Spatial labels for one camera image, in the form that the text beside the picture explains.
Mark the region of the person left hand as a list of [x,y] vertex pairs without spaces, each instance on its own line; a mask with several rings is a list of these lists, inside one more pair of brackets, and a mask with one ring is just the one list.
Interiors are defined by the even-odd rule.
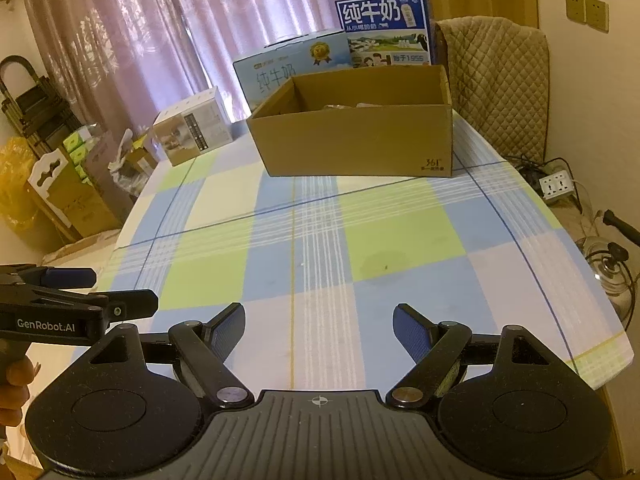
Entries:
[[37,375],[38,367],[27,357],[8,365],[6,378],[0,388],[0,422],[2,426],[16,427],[23,415],[22,408],[30,394],[28,387]]

